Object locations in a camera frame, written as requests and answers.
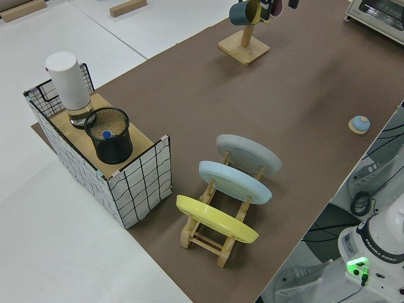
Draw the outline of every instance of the toaster oven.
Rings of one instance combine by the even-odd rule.
[[[404,44],[404,0],[352,0],[347,15]]]

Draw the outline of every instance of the yellow plate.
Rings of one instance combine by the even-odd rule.
[[[178,195],[177,207],[203,225],[240,242],[252,243],[258,238],[258,233],[246,224],[198,200]]]

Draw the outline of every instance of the plate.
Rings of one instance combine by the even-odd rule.
[[[177,196],[177,207],[183,213],[191,216],[203,225],[217,232],[234,237],[243,243],[253,243],[258,238],[258,233],[246,224],[238,221],[228,214],[186,196]]]
[[[265,167],[264,175],[273,175],[282,167],[282,162],[272,151],[253,140],[234,134],[221,134],[216,146],[224,156],[230,152],[229,162],[248,172],[258,174]]]
[[[251,196],[251,204],[265,204],[272,198],[271,191],[262,183],[233,167],[201,161],[199,174],[207,183],[213,180],[213,187],[241,201]]]

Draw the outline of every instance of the wooden block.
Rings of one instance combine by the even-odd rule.
[[[134,11],[138,8],[142,8],[143,6],[146,5],[147,5],[146,0],[130,0],[128,2],[114,6],[113,8],[110,8],[109,13],[111,14],[111,16],[115,18],[123,14],[126,14],[130,11]]]
[[[38,11],[42,8],[46,8],[45,0],[33,0],[31,2],[17,6],[16,8],[11,8],[7,11],[3,11],[2,13],[0,13],[0,16],[5,22],[10,22],[26,16],[30,13],[33,13],[34,11]]]
[[[91,102],[94,109],[101,107],[111,106],[106,99],[100,94],[94,93],[91,95]],[[147,138],[138,128],[132,123],[129,125],[129,134],[133,144],[132,155],[123,163],[119,164],[106,164],[98,159],[95,152],[95,148],[91,138],[82,129],[77,129],[71,125],[68,113],[65,110],[61,110],[50,118],[53,124],[74,144],[74,146],[94,165],[99,171],[101,171],[107,180],[112,176],[114,172],[126,166],[130,161],[137,158],[140,154],[153,146],[153,142]]]
[[[248,65],[265,55],[270,47],[254,37],[251,37],[248,46],[242,46],[243,33],[241,30],[227,37],[225,40],[219,42],[218,47],[242,64]]]

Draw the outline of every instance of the white cylindrical container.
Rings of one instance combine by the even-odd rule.
[[[54,53],[46,59],[45,67],[70,122],[77,128],[83,128],[93,107],[76,56],[70,52]]]

